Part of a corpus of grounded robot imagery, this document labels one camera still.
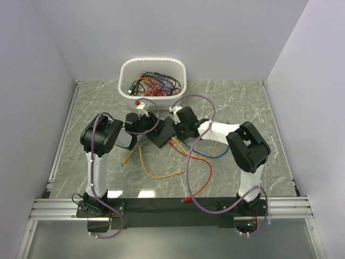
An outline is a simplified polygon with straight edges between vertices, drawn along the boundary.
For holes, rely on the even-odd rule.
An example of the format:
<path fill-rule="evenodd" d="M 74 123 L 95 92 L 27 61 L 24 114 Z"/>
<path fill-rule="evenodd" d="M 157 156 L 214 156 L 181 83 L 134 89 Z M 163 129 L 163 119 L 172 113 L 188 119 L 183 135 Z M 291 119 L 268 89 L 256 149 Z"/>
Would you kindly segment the black network switch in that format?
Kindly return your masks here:
<path fill-rule="evenodd" d="M 168 140 L 175 136 L 176 132 L 173 128 L 173 119 L 166 117 L 164 120 L 160 120 L 158 127 L 152 132 L 146 134 L 146 137 L 158 148 L 162 148 Z"/>

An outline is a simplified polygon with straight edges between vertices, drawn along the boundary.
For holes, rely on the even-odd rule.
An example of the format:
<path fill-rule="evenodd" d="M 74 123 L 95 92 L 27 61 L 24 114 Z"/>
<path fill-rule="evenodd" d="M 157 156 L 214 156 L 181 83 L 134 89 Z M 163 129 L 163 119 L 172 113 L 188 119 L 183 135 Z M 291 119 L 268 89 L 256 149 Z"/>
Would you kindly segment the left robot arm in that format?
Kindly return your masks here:
<path fill-rule="evenodd" d="M 128 113 L 124 121 L 111 119 L 106 113 L 95 116 L 82 131 L 80 143 L 88 160 L 88 183 L 83 194 L 84 204 L 97 217 L 108 212 L 107 160 L 114 146 L 132 150 L 140 134 L 158 133 L 165 121 L 153 113 Z"/>

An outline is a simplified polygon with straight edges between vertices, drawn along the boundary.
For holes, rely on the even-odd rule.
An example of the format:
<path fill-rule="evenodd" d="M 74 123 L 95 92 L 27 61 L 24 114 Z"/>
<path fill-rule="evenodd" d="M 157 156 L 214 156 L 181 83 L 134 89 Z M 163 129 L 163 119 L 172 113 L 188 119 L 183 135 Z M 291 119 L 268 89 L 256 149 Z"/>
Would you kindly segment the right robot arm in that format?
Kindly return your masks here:
<path fill-rule="evenodd" d="M 198 119 L 191 107 L 170 107 L 174 116 L 172 124 L 177 138 L 194 138 L 190 148 L 194 150 L 200 140 L 211 140 L 227 144 L 234 161 L 240 168 L 240 186 L 237 192 L 237 209 L 243 215 L 250 215 L 260 199 L 261 174 L 271 149 L 253 123 L 224 124 L 210 119 Z"/>

